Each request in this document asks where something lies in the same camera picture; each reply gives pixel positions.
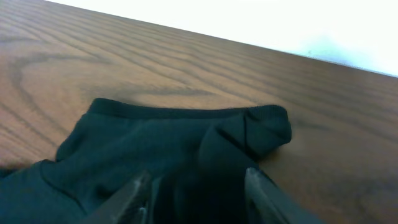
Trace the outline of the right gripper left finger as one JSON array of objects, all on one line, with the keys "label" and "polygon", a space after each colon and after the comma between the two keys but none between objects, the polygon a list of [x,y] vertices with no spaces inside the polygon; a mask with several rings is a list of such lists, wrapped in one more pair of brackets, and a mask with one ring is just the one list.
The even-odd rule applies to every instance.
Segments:
[{"label": "right gripper left finger", "polygon": [[82,224],[147,223],[151,184],[151,175],[141,172],[83,219]]}]

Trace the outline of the black t-shirt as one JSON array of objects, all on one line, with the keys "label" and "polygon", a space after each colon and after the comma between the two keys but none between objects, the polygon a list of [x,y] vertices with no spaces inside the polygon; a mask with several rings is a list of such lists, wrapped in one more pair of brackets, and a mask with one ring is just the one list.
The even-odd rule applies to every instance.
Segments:
[{"label": "black t-shirt", "polygon": [[155,223],[246,223],[246,170],[291,138],[277,105],[182,110],[98,98],[53,161],[1,172],[1,222],[78,223],[146,171]]}]

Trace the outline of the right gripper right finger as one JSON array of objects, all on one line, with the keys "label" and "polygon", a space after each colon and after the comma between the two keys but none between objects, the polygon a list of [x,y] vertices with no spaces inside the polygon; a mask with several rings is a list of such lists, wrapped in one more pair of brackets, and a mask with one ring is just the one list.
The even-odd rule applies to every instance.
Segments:
[{"label": "right gripper right finger", "polygon": [[244,179],[248,222],[254,224],[322,224],[289,198],[263,171],[248,168]]}]

